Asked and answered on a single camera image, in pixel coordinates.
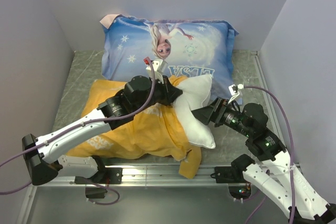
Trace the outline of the yellow Mickey Mouse pillowcase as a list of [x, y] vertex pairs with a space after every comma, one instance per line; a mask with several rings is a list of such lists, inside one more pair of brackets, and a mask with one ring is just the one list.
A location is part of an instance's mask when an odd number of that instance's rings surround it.
[[171, 156], [180, 163], [179, 174], [192, 179], [202, 159], [200, 147], [189, 142], [171, 106], [156, 104], [133, 121], [77, 145], [68, 156], [137, 159], [145, 154]]

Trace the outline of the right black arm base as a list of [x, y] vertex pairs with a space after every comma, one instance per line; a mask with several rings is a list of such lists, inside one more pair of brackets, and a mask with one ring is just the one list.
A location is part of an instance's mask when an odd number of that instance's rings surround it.
[[251, 185], [242, 173], [232, 166], [216, 166], [210, 175], [217, 184], [227, 184], [230, 196], [234, 200], [244, 201], [251, 196]]

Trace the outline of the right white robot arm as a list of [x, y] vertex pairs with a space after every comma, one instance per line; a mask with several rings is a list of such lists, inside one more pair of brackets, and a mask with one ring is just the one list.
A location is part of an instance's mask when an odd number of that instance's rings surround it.
[[217, 98], [210, 105], [192, 111], [204, 125], [225, 125], [246, 137], [246, 146], [260, 161], [242, 154], [231, 163], [231, 177], [249, 182], [262, 191], [291, 223], [330, 223], [335, 220], [335, 204], [328, 203], [290, 163], [290, 154], [268, 127], [268, 116], [260, 104], [249, 103], [243, 110]]

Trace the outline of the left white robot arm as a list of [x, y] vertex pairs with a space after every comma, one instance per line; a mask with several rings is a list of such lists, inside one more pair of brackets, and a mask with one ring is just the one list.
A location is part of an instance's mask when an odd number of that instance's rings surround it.
[[55, 179], [65, 169], [59, 159], [72, 148], [131, 122], [136, 114], [157, 103], [170, 106], [182, 93], [167, 76], [162, 81], [136, 76], [79, 120], [40, 137], [27, 134], [22, 148], [31, 183], [39, 186]]

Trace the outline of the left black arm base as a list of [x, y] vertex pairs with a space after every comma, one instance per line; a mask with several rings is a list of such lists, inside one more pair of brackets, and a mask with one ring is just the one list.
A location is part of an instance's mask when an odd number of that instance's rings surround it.
[[[76, 176], [75, 185], [85, 185], [86, 200], [101, 206], [116, 204], [120, 199], [120, 193], [110, 187], [111, 185], [120, 185], [122, 182], [123, 168], [108, 167], [103, 171], [98, 171], [97, 174], [90, 178]], [[116, 199], [112, 202], [98, 202], [97, 200], [104, 199], [107, 193], [112, 193]]]

